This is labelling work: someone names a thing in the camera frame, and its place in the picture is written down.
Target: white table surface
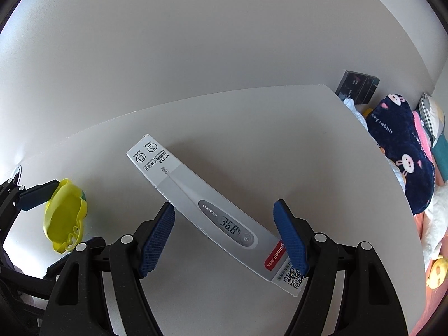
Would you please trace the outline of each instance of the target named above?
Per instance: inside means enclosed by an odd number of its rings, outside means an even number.
[[[376,144],[328,87],[210,94],[124,115],[25,160],[21,184],[69,177],[87,196],[84,239],[111,243],[152,219],[164,202],[126,157],[145,133],[276,234],[272,206],[284,198],[334,241],[371,242],[413,328],[424,308],[425,275],[411,210]],[[43,206],[22,212],[5,242],[12,261],[34,276],[60,257],[42,222]],[[340,281],[324,335],[335,325]],[[124,335],[110,275],[105,284],[114,330]],[[283,335],[298,303],[180,214],[143,288],[165,335]]]

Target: thermometer power button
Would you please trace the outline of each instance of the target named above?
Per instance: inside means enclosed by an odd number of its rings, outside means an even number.
[[[246,245],[246,246],[250,246],[253,244],[254,242],[254,237],[251,233],[245,232],[243,234],[241,234],[241,242]]]

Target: yuwell logo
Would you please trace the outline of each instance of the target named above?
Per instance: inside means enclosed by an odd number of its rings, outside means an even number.
[[[275,268],[278,261],[281,259],[283,254],[285,253],[286,249],[284,247],[284,243],[282,241],[279,241],[275,249],[272,251],[272,253],[269,255],[269,257],[264,262],[264,266],[266,269],[271,271]]]

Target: yellow lid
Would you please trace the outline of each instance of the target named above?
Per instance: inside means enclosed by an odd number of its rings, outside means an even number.
[[[63,179],[46,204],[43,219],[43,232],[55,251],[72,251],[81,242],[86,215],[84,192],[67,178]]]

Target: plaid pillow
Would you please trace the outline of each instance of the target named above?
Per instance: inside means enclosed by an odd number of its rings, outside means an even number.
[[[431,135],[431,146],[437,144],[437,139],[444,132],[445,114],[438,103],[430,95],[424,93],[418,102],[420,118],[425,124],[425,129]]]

